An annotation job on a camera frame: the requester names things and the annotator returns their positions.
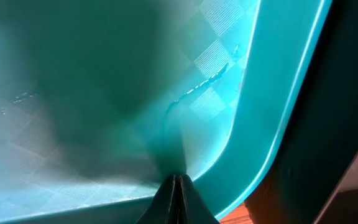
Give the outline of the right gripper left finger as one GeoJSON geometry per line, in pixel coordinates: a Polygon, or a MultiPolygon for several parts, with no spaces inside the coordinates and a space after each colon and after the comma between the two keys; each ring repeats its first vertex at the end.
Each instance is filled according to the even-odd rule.
{"type": "Polygon", "coordinates": [[[137,224],[176,223],[176,175],[168,176],[137,224]]]}

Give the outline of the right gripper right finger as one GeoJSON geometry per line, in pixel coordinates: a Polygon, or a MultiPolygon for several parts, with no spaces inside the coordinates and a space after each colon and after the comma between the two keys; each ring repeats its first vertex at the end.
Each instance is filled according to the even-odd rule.
{"type": "Polygon", "coordinates": [[[188,175],[178,178],[178,222],[180,224],[219,224],[188,175]]]}

